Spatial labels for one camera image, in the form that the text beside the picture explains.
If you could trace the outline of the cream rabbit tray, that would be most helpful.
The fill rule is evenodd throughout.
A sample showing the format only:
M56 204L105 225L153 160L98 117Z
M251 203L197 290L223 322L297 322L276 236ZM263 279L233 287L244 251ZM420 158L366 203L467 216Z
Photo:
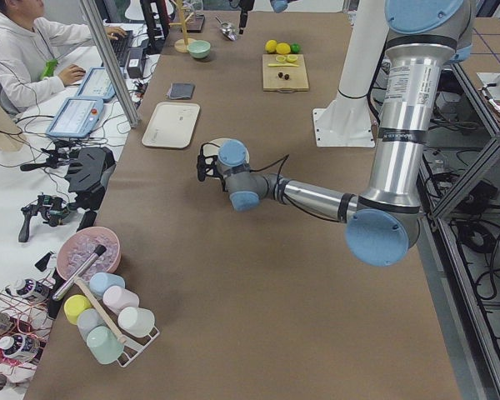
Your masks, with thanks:
M188 102L160 102L152 113L142 144L151 148L186 148L193 137L200 106Z

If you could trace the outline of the metal scoop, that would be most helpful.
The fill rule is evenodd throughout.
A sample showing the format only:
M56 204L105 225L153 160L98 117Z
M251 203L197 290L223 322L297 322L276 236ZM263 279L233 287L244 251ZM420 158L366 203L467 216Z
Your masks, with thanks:
M216 16L222 35L228 40L235 42L238 40L238 32L236 27L229 21L222 20L219 16Z

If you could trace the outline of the cream round plate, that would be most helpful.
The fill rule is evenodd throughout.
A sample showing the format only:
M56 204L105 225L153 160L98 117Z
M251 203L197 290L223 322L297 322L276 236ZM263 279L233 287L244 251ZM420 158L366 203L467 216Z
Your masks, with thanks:
M203 144L203 156L208 158L218 155L219 148L227 141L231 140L230 137L218 137Z

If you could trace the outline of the yellow lemon outer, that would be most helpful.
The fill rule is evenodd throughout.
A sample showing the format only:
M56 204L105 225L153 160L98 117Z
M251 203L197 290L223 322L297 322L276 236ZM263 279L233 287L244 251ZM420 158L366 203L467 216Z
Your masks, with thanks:
M278 45L278 42L276 40L268 40L266 43L265 43L265 52L266 53L275 53L276 52L276 48L277 48L277 45Z

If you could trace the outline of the yellow lemon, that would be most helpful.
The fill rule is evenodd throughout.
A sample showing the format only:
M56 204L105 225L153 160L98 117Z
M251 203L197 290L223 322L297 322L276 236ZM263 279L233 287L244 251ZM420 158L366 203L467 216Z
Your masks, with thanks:
M275 53L279 55L288 55L291 53L291 46L286 42L279 42L275 47Z
M277 48L277 45L278 45L278 42L276 40L268 40L266 43L265 43L265 52L266 53L275 53L276 52L276 48Z

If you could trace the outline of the yellow lemon middle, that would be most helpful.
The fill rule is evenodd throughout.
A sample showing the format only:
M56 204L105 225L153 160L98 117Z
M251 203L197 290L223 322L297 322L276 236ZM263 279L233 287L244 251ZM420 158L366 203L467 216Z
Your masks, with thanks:
M291 53L291 46L286 42L279 42L275 47L275 53L279 55L288 55Z

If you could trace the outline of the mint green bowl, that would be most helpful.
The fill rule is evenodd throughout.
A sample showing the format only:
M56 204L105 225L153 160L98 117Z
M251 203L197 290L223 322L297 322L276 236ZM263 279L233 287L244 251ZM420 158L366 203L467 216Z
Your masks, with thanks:
M205 40L195 40L187 45L187 52L193 59L205 59L211 52L211 43Z

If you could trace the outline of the yellow plastic knife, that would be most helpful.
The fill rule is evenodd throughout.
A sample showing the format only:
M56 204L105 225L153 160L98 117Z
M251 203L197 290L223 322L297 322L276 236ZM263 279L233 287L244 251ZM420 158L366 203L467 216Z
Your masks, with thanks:
M299 68L300 65L297 63L284 62L284 63L268 63L267 67L269 67L269 68Z

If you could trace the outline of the green lime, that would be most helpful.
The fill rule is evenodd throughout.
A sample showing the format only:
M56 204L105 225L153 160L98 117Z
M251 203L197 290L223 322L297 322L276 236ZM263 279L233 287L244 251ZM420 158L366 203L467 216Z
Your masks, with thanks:
M290 45L290 48L291 48L291 53L298 54L301 52L301 47L298 43L292 43Z

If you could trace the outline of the wooden cup tree stand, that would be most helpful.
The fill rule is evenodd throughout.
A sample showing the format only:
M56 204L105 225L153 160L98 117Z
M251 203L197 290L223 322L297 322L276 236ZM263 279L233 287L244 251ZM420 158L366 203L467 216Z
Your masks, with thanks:
M195 10L193 6L184 6L183 0L170 0L170 3L177 14L177 21L170 22L169 25L180 28L182 32L182 38L174 43L174 48L179 53L188 53L188 46L196 42L196 39L190 37L188 32L188 23L194 19Z

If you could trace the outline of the wooden cutting board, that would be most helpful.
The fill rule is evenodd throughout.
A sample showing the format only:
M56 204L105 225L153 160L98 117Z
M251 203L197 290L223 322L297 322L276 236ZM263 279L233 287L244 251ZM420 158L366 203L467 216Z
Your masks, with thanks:
M268 63L278 63L275 60L275 57L278 55L262 55L262 88L264 91L306 92L309 90L308 74L304 56L302 54L296 55L298 55L296 62L288 62L286 59L285 63L297 63L300 67L267 67ZM288 73L290 75L290 79L285 80L284 78L279 78L278 72L283 72L283 74Z

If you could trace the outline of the grey folded cloth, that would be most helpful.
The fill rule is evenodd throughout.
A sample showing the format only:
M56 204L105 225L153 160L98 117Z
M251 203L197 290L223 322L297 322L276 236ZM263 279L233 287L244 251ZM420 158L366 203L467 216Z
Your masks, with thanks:
M167 98L171 100L187 100L193 97L195 85L193 83L174 82L167 91Z

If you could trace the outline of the black keyboard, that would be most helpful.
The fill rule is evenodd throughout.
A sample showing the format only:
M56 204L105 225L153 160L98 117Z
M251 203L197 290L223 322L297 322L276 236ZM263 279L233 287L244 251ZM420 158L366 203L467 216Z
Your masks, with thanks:
M131 46L133 45L133 39L133 31L127 30L123 36L117 34L115 36L115 39L110 40L112 50L118 61L118 65L121 68L127 65L129 51Z

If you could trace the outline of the metal muddler black tip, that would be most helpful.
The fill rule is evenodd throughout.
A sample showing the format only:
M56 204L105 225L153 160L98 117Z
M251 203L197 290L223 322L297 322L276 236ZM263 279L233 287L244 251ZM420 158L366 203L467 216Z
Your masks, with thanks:
M72 275L54 292L52 300L57 302L63 299L67 291L105 252L107 248L102 244L95 247L91 255L72 273Z

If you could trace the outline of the blue teach pendant far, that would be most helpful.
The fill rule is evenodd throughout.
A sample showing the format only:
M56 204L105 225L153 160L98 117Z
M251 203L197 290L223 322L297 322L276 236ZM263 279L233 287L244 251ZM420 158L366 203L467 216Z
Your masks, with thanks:
M76 95L78 97L101 98L108 102L115 95L111 79L105 67L91 67L87 70Z

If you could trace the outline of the blue teach pendant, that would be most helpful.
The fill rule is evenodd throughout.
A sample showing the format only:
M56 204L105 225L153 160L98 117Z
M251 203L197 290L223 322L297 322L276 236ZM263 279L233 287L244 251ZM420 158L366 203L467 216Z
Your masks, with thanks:
M115 95L111 79L105 67L91 67L87 70L76 95L78 97L101 98L108 102Z
M49 124L50 138L86 138L98 123L104 101L100 97L68 97Z

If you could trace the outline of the blue teach pendant near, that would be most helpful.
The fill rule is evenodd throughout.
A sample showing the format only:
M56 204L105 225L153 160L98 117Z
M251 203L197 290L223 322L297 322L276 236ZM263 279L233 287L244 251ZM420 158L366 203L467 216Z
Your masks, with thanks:
M104 101L100 97L68 97L49 124L50 138L86 138L98 123Z

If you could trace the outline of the pink bowl with ice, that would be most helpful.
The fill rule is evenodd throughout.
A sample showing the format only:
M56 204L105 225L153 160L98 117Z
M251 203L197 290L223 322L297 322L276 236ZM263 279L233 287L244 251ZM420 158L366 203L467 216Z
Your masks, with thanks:
M113 273L121 261L121 245L117 235L106 227L87 227L72 235L60 248L57 255L57 273L67 280L94 254L100 245L106 251L83 273L89 280L95 273Z

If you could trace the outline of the blue cup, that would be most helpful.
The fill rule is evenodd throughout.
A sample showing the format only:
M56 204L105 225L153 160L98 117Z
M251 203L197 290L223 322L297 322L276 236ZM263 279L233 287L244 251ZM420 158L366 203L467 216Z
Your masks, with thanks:
M121 288L126 287L126 283L123 277L108 273L108 272L97 272L95 273L88 282L89 289L96 299L102 299L103 294L112 286L119 286Z

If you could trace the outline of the pink cup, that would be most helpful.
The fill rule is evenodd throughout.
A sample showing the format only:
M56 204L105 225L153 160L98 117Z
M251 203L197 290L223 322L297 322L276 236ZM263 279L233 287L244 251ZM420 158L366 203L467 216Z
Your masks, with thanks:
M102 295L102 302L114 314L119 314L124 308L138 307L140 299L136 293L125 287L113 285Z

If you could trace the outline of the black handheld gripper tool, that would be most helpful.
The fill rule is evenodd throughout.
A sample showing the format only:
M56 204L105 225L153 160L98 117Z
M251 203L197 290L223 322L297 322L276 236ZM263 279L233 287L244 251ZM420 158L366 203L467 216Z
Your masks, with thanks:
M21 208L23 223L17 240L26 243L30 236L30 223L33 217L40 215L43 223L55 228L62 225L69 217L71 209L59 196L39 194L36 202L31 202Z

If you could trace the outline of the white cup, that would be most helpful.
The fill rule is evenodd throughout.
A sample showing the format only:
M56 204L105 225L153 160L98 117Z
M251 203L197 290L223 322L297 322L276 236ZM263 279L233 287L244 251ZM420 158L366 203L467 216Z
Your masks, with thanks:
M137 338L147 336L155 325L155 316L149 309L125 307L117 317L118 326Z

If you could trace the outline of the white cup rack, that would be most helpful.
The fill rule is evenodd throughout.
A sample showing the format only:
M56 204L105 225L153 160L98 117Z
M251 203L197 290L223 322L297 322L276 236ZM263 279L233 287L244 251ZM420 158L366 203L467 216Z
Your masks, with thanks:
M150 333L145 337L132 337L125 333L122 329L118 329L119 335L117 339L123 344L121 355L117 358L117 364L121 368L129 366L135 361L160 335L161 331L157 327L153 327Z

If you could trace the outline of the yellow cup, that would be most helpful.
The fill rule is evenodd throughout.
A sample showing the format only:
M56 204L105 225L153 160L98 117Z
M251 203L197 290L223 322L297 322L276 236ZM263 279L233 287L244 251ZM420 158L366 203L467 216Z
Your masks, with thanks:
M89 299L82 294L75 294L69 297L64 303L64 313L66 319L72 324L77 325L79 316L93 305Z

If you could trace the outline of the grey cup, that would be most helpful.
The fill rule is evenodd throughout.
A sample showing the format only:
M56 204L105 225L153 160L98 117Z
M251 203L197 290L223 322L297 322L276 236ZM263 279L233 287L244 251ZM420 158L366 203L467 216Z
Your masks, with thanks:
M77 318L77 328L84 342L88 334L97 327L105 326L105 322L95 308L84 310Z

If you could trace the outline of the mint cup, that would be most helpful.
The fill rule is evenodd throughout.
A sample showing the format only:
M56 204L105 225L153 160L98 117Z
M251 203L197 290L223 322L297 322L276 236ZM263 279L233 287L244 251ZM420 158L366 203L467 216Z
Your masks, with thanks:
M124 349L124 345L106 326L95 327L87 335L86 344L92 355L102 365L117 361Z

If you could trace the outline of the person in white hoodie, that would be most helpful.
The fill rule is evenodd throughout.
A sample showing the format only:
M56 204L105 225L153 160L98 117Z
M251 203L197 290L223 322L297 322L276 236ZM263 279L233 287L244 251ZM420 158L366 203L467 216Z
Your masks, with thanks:
M49 21L44 13L42 1L0 1L1 102L14 113L48 100L86 73L70 64L52 76L43 74L59 47L92 38L89 26Z

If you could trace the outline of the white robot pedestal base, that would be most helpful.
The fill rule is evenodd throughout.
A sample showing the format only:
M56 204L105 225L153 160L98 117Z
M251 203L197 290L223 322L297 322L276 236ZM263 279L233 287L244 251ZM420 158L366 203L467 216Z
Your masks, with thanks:
M363 0L358 4L337 96L327 107L313 110L319 147L375 146L368 93L381 63L388 30L384 1Z

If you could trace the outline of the aluminium frame post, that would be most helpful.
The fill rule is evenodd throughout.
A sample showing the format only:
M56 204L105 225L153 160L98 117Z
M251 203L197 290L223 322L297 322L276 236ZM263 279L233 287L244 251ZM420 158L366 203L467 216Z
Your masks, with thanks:
M128 92L128 86L118 65L118 60L114 55L113 48L109 43L109 38L105 30L106 27L103 25L103 20L96 3L92 0L80 0L79 7L87 20L87 25L92 34L92 40L97 47L107 70L107 74L115 89L117 100L120 102L130 127L135 128L140 120L138 111Z

